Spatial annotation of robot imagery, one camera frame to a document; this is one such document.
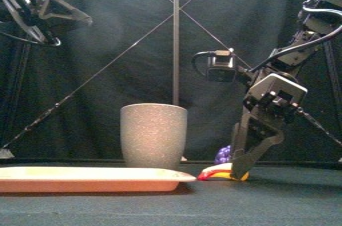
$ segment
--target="purple object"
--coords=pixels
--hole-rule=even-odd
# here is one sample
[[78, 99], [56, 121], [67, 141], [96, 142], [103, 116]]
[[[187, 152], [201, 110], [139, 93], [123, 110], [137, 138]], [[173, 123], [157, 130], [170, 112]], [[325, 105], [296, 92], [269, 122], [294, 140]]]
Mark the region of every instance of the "purple object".
[[230, 145], [227, 147], [223, 147], [215, 157], [215, 164], [223, 164], [229, 162], [230, 157]]

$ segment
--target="black curtain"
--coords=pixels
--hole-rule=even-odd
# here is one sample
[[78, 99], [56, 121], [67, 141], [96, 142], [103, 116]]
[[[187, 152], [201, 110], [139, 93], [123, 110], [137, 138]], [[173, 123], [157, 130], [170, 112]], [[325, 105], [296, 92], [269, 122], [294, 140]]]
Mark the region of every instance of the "black curtain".
[[[15, 110], [7, 110], [14, 120], [7, 124], [3, 143], [72, 94], [11, 144], [12, 153], [23, 158], [119, 159], [120, 108], [141, 102], [173, 103], [173, 2], [66, 1], [92, 16], [94, 25], [66, 33], [59, 48], [31, 47], [18, 102], [3, 103], [4, 108], [15, 106]], [[275, 47], [287, 45], [304, 1], [181, 0], [179, 105], [189, 110], [185, 156], [190, 160], [213, 160], [219, 148], [230, 144], [245, 96], [238, 82], [207, 82], [197, 75], [193, 55], [229, 46], [241, 64], [255, 66]], [[2, 50], [2, 60], [15, 60], [22, 54], [18, 44], [3, 42], [7, 49]], [[16, 74], [14, 68], [7, 74]], [[11, 90], [6, 79], [2, 83]], [[306, 111], [340, 136], [324, 52], [308, 63], [300, 80], [309, 88]], [[322, 131], [298, 118], [286, 128], [285, 142], [263, 160], [337, 161], [340, 157]]]

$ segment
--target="metal pole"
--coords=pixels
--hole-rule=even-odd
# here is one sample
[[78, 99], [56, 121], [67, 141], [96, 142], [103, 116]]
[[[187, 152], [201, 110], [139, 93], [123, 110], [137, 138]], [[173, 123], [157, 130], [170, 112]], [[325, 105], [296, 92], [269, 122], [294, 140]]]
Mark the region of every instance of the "metal pole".
[[174, 86], [173, 104], [179, 104], [179, 0], [174, 0]]

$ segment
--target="speckled cup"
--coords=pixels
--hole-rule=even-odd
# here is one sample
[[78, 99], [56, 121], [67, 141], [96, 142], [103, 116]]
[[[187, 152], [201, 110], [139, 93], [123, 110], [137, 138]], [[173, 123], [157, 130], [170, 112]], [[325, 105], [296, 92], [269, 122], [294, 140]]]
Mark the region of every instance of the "speckled cup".
[[122, 152], [127, 167], [177, 170], [186, 146], [187, 110], [159, 103], [120, 111]]

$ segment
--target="black table surface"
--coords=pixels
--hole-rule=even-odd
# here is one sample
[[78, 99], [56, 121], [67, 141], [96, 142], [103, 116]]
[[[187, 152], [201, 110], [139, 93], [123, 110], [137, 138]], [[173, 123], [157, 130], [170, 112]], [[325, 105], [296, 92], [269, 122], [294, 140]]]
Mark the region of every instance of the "black table surface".
[[[198, 176], [207, 166], [179, 171]], [[0, 225], [341, 226], [342, 171], [263, 165], [245, 182], [195, 181], [171, 192], [0, 194]]]

